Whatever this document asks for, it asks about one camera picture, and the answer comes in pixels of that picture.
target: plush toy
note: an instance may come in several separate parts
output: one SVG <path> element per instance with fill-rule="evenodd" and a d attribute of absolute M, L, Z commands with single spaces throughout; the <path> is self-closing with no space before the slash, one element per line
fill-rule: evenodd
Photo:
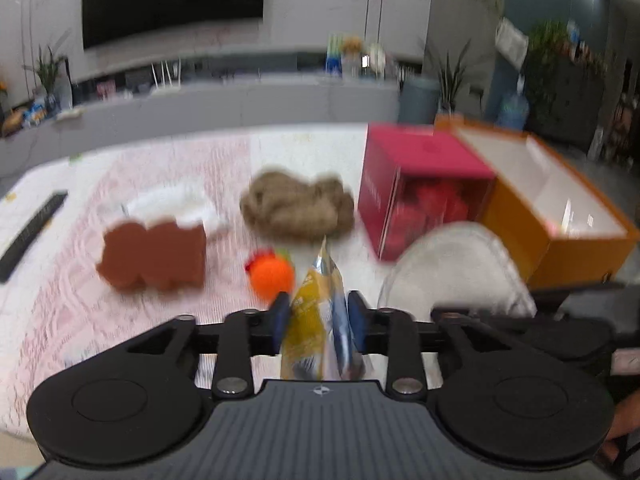
<path fill-rule="evenodd" d="M 353 229 L 353 196 L 332 176 L 313 183 L 281 171 L 256 176 L 240 199 L 249 228 L 269 238 L 322 240 Z"/>
<path fill-rule="evenodd" d="M 249 275 L 254 292 L 269 304 L 279 293 L 293 292 L 296 273 L 285 254 L 273 250 L 258 251 L 244 266 L 244 270 Z"/>

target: gray trash can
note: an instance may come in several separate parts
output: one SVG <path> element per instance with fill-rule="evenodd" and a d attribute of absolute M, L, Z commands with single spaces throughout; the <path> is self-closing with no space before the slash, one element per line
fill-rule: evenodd
<path fill-rule="evenodd" d="M 425 77 L 410 77 L 400 95 L 398 122 L 401 124 L 433 124 L 438 113 L 440 82 Z"/>

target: orange toy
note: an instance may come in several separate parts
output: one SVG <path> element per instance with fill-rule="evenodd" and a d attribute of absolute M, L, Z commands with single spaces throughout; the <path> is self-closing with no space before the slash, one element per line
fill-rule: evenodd
<path fill-rule="evenodd" d="M 296 281 L 291 262 L 274 251 L 259 251 L 244 266 L 252 289 L 261 300 L 272 303 L 281 292 L 291 294 Z"/>

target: yellow snack bag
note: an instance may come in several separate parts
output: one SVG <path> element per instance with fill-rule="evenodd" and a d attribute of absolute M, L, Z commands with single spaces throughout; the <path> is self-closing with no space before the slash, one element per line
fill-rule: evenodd
<path fill-rule="evenodd" d="M 326 240 L 291 302 L 282 342 L 280 376 L 286 380 L 356 378 L 362 357 L 354 350 L 340 271 Z"/>

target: brown sponge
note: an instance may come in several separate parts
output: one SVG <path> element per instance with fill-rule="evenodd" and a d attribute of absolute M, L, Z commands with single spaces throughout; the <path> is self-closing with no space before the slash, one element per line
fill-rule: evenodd
<path fill-rule="evenodd" d="M 171 290 L 204 286 L 207 237 L 199 225 L 181 229 L 166 222 L 150 229 L 136 222 L 104 234 L 98 273 L 114 288 L 126 291 L 148 285 Z"/>

